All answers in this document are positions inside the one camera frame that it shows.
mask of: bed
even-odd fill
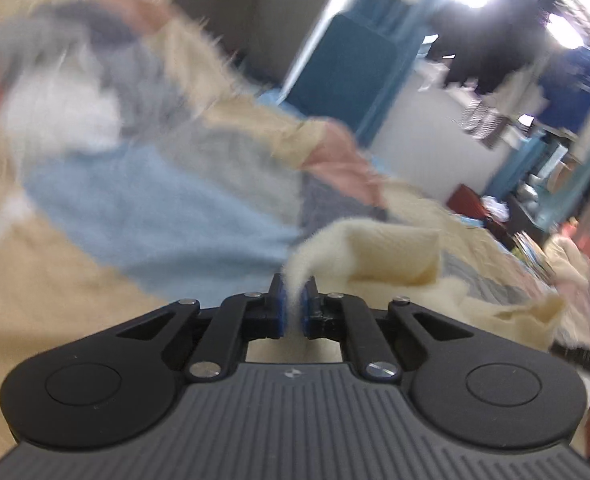
[[[550,345],[563,300],[487,232],[378,174],[342,124],[241,87],[164,0],[0,0],[0,384],[37,352],[280,271],[289,298],[315,275]],[[249,358],[300,357],[283,350]],[[0,456],[12,443],[0,412]]]

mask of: red object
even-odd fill
[[[479,195],[468,186],[459,184],[459,187],[450,196],[446,207],[458,215],[484,220],[489,216],[488,210],[482,205]]]
[[[566,222],[560,227],[559,234],[568,238],[572,238],[572,235],[575,234],[575,231],[577,231],[577,227]],[[588,256],[588,259],[590,260],[590,236],[585,236],[578,242],[575,242],[575,245],[577,245],[577,248],[582,252],[582,254]]]

